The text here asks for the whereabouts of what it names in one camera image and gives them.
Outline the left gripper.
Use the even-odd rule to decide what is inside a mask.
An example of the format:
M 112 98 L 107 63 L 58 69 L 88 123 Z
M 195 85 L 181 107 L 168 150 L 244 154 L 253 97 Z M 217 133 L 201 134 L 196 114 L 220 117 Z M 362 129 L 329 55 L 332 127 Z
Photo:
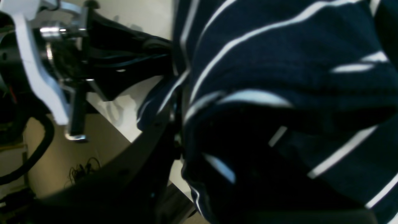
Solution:
M 154 76 L 173 76 L 172 43 L 162 37 L 130 29 L 111 21 L 95 9 L 95 0 L 83 7 L 60 0 L 2 0 L 1 13 L 11 17 L 24 80 L 34 95 L 50 109 L 55 121 L 65 125 L 65 137 L 86 142 L 86 101 L 83 60 L 72 40 L 87 38 L 88 76 L 92 89 L 103 101 L 113 101 L 131 86 Z M 31 21 L 41 10 L 73 15 L 69 27 L 50 21 L 40 28 L 46 55 L 54 77 L 44 66 Z

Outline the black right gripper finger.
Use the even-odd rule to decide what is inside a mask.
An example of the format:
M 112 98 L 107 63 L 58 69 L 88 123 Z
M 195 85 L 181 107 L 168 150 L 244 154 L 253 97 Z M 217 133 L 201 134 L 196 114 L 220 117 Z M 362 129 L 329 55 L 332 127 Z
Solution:
M 1 208 L 2 224 L 180 224 L 187 198 L 168 184 L 180 158 L 175 135 L 181 107 L 166 106 L 154 123 L 120 155 L 94 174 L 58 193 L 29 199 L 12 197 Z

